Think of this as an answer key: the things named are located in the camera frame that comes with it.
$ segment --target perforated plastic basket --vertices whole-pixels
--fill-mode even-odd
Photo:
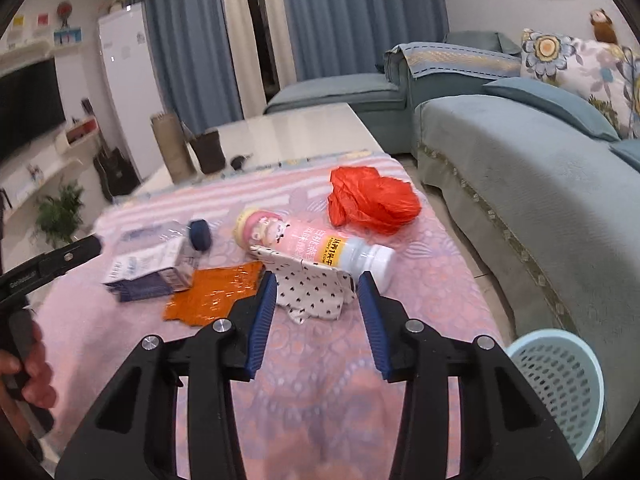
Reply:
[[[593,350],[564,330],[537,330],[507,355],[553,415],[580,459],[595,436],[604,405],[604,378]]]

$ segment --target silver bolt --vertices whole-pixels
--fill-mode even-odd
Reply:
[[[142,348],[145,350],[153,350],[158,348],[160,340],[154,335],[148,335],[142,340]]]
[[[216,332],[228,332],[231,330],[231,322],[228,319],[217,319],[213,322],[213,330]]]
[[[491,350],[495,346],[495,341],[487,335],[481,335],[478,338],[478,346],[482,350]]]
[[[410,319],[404,324],[404,326],[409,332],[413,332],[414,334],[420,333],[424,330],[424,323],[419,319]]]

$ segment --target human hand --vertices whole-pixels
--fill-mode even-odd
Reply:
[[[46,350],[42,343],[42,330],[33,323],[33,347],[24,368],[31,379],[22,390],[24,400],[40,408],[49,409],[56,403],[58,396],[51,386],[53,371],[45,362]],[[20,361],[11,354],[0,350],[0,375],[13,375],[21,370]],[[0,382],[0,408],[4,411],[15,432],[25,442],[31,430],[15,401],[9,397]]]

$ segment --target red plastic bag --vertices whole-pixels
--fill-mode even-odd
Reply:
[[[420,214],[411,184],[380,176],[376,168],[340,167],[331,172],[329,220],[334,227],[350,222],[393,235]]]

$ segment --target yogurt bottle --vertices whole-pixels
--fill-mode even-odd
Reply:
[[[244,249],[260,245],[294,258],[337,267],[358,279],[370,271],[383,294],[392,278],[396,252],[369,245],[356,236],[317,228],[296,218],[283,218],[264,210],[247,209],[238,217],[236,243]]]

